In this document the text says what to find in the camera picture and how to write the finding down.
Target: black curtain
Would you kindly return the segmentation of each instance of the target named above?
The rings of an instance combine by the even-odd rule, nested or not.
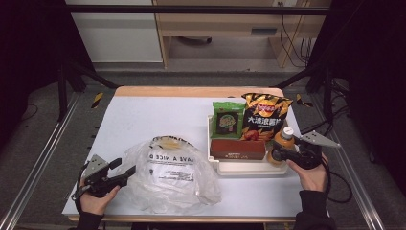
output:
[[[20,122],[30,93],[56,82],[62,63],[95,71],[71,13],[45,10],[52,5],[66,3],[0,0],[0,148]],[[71,74],[68,81],[81,80],[80,73]]]
[[[406,1],[334,0],[332,4],[350,11],[326,18],[309,65],[323,62],[334,78],[349,82],[350,113],[372,160],[388,168],[406,195]],[[309,84],[318,87],[324,78],[324,72],[316,73]]]

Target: robotic arm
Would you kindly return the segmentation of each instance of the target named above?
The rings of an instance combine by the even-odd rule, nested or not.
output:
[[[77,190],[72,194],[72,199],[75,201],[79,213],[81,213],[80,197],[84,193],[88,192],[92,196],[103,197],[117,185],[120,187],[127,185],[128,178],[136,171],[135,166],[121,175],[111,178],[107,176],[108,170],[113,170],[121,164],[122,158],[117,158],[111,163],[108,163],[95,154],[92,156],[92,159],[82,167],[78,177]],[[79,186],[82,174],[84,186]]]

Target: plastic bag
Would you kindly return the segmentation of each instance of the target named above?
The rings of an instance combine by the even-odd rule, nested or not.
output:
[[[123,193],[140,210],[191,214],[221,201],[217,174],[204,154],[187,141],[155,137],[124,153],[117,174],[136,165]]]

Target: human hand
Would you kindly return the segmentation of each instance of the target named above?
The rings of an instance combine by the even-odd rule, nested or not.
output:
[[[291,160],[286,160],[286,163],[293,171],[295,171],[299,175],[304,190],[319,192],[325,191],[327,174],[326,169],[322,164],[314,169],[305,170]]]
[[[84,181],[81,180],[80,186],[84,185]],[[81,210],[86,213],[103,215],[107,205],[116,196],[117,192],[120,190],[120,186],[113,188],[110,193],[104,197],[95,197],[89,193],[84,193],[80,197]]]

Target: table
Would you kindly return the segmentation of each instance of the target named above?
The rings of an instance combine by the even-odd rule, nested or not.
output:
[[[105,112],[88,159],[96,153],[110,162],[121,157],[125,150],[136,143],[165,134],[178,135],[205,152],[207,150],[207,128],[205,127],[207,121],[204,118],[213,113],[212,101],[224,101],[225,99],[241,101],[243,99],[240,96],[249,92],[283,95],[280,89],[257,87],[120,87]],[[185,106],[190,115],[202,114],[188,116],[187,124],[191,125],[186,128],[170,129],[179,122],[176,116],[184,112],[181,108],[176,109],[171,106],[180,103],[181,105],[195,104],[195,107]],[[146,126],[146,119],[156,119],[162,116],[163,111],[167,118],[164,120],[165,128],[158,128],[162,127],[162,123],[149,123]],[[286,119],[296,133],[300,133],[291,109],[289,109]],[[294,221],[296,214],[302,210],[299,198],[299,191],[302,187],[299,177],[290,169],[284,175],[275,176],[220,176],[219,184],[223,196],[222,201],[216,205],[204,207],[201,212],[194,215],[157,215],[139,211],[127,202],[123,193],[118,193],[107,207],[104,220],[288,222]],[[78,220],[79,215],[71,199],[67,201],[62,214],[71,220]]]

